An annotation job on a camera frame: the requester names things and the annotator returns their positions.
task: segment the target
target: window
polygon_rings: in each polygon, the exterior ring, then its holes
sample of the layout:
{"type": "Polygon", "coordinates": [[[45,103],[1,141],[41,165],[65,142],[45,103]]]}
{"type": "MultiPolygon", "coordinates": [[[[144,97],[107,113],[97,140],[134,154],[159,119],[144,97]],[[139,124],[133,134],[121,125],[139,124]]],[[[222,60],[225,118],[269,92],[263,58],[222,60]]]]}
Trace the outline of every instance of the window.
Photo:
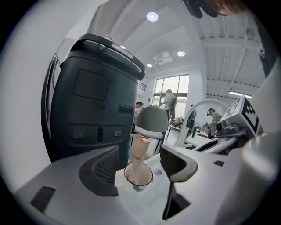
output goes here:
{"type": "Polygon", "coordinates": [[[172,94],[177,98],[175,108],[175,117],[184,116],[185,105],[187,101],[189,84],[189,75],[173,76],[156,80],[156,86],[153,94],[152,105],[159,106],[164,101],[166,91],[172,90],[172,94]]]}

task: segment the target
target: white pipe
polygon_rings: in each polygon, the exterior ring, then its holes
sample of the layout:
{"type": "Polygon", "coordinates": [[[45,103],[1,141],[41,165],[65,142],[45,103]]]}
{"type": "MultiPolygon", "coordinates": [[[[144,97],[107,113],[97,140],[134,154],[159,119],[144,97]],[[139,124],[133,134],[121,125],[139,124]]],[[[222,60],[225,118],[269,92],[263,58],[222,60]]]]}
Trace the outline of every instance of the white pipe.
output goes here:
{"type": "Polygon", "coordinates": [[[198,106],[203,105],[203,104],[205,104],[205,103],[209,103],[209,102],[210,102],[210,103],[217,103],[217,104],[221,105],[226,111],[228,110],[227,104],[225,104],[225,103],[223,103],[223,102],[221,102],[221,101],[219,101],[219,100],[216,100],[216,99],[205,99],[205,100],[202,100],[202,101],[200,101],[200,102],[197,102],[197,103],[196,103],[194,106],[192,106],[192,107],[189,109],[189,111],[187,112],[187,114],[186,114],[186,116],[185,116],[185,118],[184,118],[183,125],[181,126],[180,135],[178,136],[175,145],[183,145],[183,144],[184,144],[184,142],[181,143],[182,140],[184,141],[184,137],[183,137],[183,136],[186,135],[186,132],[184,132],[184,129],[185,129],[185,126],[186,126],[186,124],[187,124],[187,120],[188,120],[190,114],[193,112],[193,110],[196,109],[198,106]]]}

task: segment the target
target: rolled paper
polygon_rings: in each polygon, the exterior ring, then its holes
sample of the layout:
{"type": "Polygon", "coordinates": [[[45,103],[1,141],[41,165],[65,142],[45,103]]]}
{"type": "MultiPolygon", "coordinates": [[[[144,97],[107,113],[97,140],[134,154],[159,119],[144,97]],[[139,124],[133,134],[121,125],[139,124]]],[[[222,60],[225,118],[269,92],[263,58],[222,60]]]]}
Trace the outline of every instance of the rolled paper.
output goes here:
{"type": "Polygon", "coordinates": [[[131,134],[131,136],[133,137],[133,144],[131,149],[133,161],[128,180],[133,184],[138,185],[140,166],[145,159],[145,155],[150,142],[146,137],[140,136],[139,134],[131,134]]]}

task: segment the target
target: chair seat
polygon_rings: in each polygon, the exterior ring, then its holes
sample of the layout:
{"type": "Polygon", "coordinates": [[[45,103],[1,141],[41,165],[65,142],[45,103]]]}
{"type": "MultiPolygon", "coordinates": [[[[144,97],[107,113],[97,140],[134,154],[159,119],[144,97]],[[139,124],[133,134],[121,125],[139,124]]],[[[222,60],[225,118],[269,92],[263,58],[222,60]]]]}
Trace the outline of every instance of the chair seat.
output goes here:
{"type": "Polygon", "coordinates": [[[163,138],[162,132],[153,132],[153,131],[148,131],[143,128],[140,128],[138,126],[135,126],[135,133],[145,136],[147,138],[153,138],[153,139],[158,139],[161,140],[163,138]]]}

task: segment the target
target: chair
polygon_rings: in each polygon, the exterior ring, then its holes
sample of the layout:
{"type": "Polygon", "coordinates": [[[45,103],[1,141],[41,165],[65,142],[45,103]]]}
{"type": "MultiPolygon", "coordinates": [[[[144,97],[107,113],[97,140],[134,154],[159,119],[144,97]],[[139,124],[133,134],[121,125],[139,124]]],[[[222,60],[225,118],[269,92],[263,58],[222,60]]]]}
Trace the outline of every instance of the chair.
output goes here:
{"type": "Polygon", "coordinates": [[[144,108],[135,118],[134,133],[147,138],[157,139],[158,143],[154,150],[156,152],[159,143],[164,142],[165,134],[168,129],[167,113],[154,106],[144,108]]]}

